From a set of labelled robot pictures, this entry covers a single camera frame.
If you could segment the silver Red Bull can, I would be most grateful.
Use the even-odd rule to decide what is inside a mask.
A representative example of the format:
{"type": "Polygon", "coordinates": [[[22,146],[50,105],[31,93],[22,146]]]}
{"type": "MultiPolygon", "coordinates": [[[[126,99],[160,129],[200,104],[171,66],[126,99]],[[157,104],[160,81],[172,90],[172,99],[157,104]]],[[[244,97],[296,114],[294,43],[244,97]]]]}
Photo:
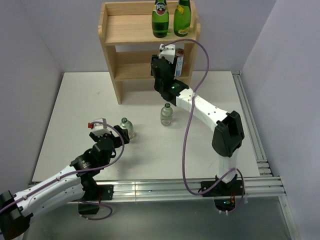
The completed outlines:
{"type": "Polygon", "coordinates": [[[183,70],[183,64],[184,64],[184,56],[185,56],[185,51],[183,48],[177,48],[175,50],[175,71],[174,75],[176,77],[180,77],[182,75],[182,70],[183,70]]]}

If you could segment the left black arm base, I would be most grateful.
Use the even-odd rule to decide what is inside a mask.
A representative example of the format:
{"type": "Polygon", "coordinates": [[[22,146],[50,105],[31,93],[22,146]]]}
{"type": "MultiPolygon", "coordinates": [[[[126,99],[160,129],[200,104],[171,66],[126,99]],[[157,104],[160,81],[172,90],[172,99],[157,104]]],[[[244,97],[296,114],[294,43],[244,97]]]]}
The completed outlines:
{"type": "MultiPolygon", "coordinates": [[[[94,190],[85,192],[84,196],[81,198],[82,201],[110,201],[113,198],[114,186],[112,184],[107,185],[97,185],[94,190]]],[[[96,206],[88,203],[78,204],[78,213],[80,215],[96,215],[100,210],[100,206],[96,206]]]]}

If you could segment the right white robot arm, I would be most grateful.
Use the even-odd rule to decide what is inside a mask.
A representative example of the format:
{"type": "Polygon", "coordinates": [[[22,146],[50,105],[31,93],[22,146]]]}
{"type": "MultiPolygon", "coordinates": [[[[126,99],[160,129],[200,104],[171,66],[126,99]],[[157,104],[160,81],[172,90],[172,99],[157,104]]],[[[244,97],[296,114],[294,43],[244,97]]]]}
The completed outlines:
{"type": "Polygon", "coordinates": [[[212,148],[218,154],[219,167],[215,183],[204,193],[217,190],[227,195],[237,182],[237,156],[245,138],[241,116],[238,112],[227,112],[201,98],[187,84],[175,79],[172,65],[164,57],[153,55],[151,75],[154,89],[168,103],[180,107],[197,117],[213,132],[212,148]]]}

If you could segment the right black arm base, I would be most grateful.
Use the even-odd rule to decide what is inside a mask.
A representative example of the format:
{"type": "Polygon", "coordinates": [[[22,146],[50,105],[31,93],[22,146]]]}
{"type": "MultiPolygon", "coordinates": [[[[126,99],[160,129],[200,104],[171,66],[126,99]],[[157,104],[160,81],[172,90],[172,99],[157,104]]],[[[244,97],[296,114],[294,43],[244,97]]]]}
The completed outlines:
{"type": "Polygon", "coordinates": [[[243,182],[239,179],[233,179],[229,183],[221,181],[202,196],[213,197],[218,212],[227,215],[245,202],[245,188],[243,182]]]}

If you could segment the green bottle yellow label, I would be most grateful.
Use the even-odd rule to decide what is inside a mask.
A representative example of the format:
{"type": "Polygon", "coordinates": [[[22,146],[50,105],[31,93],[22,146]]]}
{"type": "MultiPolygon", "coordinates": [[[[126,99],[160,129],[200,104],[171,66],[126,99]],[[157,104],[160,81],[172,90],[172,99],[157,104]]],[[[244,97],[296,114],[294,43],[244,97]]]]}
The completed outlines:
{"type": "Polygon", "coordinates": [[[190,0],[179,0],[174,12],[173,31],[178,37],[185,37],[189,33],[192,12],[190,0]]]}

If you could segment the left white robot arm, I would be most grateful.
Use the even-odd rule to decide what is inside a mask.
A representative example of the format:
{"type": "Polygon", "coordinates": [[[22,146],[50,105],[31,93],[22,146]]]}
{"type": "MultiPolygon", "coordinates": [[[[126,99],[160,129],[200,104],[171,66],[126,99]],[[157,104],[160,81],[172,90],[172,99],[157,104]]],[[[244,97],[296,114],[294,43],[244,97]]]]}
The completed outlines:
{"type": "Polygon", "coordinates": [[[17,193],[9,190],[0,195],[0,233],[6,240],[13,240],[28,230],[32,221],[61,205],[72,201],[87,201],[98,193],[94,176],[113,165],[130,142],[127,129],[111,126],[101,121],[88,124],[90,138],[94,141],[64,169],[52,177],[17,193]]]}

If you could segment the green bottle red label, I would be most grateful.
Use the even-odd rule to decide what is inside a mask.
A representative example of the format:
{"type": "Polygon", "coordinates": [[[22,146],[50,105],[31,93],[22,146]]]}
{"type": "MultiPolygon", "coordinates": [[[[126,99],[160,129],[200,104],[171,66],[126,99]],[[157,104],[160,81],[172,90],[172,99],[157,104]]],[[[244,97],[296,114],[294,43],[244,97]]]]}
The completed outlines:
{"type": "Polygon", "coordinates": [[[169,12],[166,0],[154,2],[151,15],[152,33],[156,38],[164,38],[169,29],[169,12]]]}

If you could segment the clear bottle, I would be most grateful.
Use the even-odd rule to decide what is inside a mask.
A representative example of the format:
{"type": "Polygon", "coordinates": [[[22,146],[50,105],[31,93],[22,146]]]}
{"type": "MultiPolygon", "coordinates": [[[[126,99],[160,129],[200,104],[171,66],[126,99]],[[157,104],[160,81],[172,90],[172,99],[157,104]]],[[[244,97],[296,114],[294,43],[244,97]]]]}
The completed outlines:
{"type": "Polygon", "coordinates": [[[126,117],[121,119],[120,127],[124,130],[128,131],[128,137],[132,140],[135,137],[135,130],[132,122],[128,120],[126,117]]]}
{"type": "Polygon", "coordinates": [[[173,109],[169,103],[166,103],[160,111],[160,122],[163,126],[169,126],[173,121],[173,109]]]}

